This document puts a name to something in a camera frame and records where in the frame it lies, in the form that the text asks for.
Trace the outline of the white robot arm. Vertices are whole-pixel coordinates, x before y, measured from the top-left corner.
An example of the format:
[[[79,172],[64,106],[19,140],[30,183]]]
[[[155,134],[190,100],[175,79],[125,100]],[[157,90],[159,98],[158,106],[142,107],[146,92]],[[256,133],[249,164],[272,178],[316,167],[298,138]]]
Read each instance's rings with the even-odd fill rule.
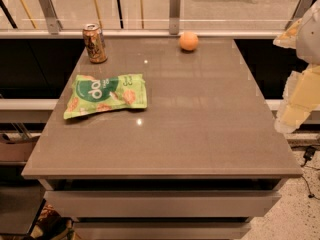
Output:
[[[308,64],[301,73],[291,72],[276,114],[276,131],[292,133],[320,105],[320,0],[276,37],[273,44],[295,49],[297,57]]]

